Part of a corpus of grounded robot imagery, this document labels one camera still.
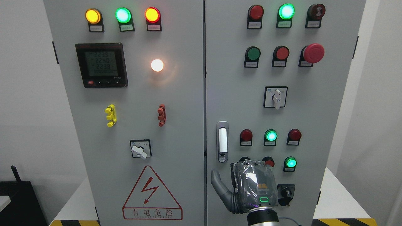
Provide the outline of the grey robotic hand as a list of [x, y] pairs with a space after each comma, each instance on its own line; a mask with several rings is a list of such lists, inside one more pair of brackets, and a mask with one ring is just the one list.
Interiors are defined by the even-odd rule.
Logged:
[[243, 214], [255, 208], [278, 205], [272, 167], [264, 161], [245, 159], [232, 163], [231, 178], [237, 192], [227, 188], [217, 170], [211, 171], [211, 184], [229, 212]]

